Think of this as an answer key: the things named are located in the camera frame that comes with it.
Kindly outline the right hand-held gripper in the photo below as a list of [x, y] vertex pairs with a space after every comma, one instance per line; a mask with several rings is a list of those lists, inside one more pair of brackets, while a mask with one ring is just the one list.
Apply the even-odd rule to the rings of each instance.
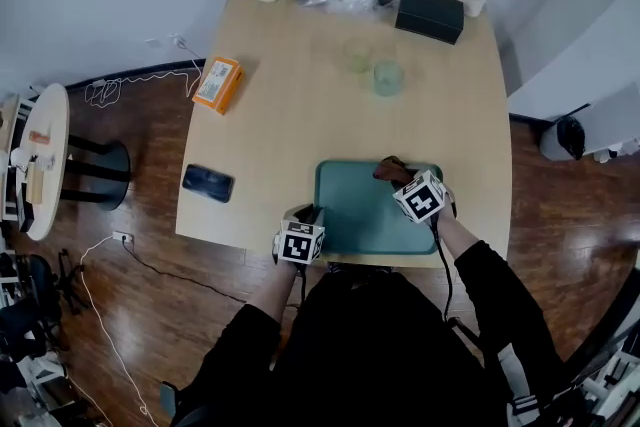
[[438, 214], [447, 202], [451, 203], [452, 211], [456, 213], [450, 191], [432, 169], [417, 174], [409, 184], [397, 190], [393, 198], [404, 215], [415, 224]]

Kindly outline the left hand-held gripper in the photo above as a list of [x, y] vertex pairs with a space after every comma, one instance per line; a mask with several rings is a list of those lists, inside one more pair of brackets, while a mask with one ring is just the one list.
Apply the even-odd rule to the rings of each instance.
[[324, 209], [313, 204], [287, 210], [273, 239], [275, 263], [310, 265], [321, 253], [325, 238]]

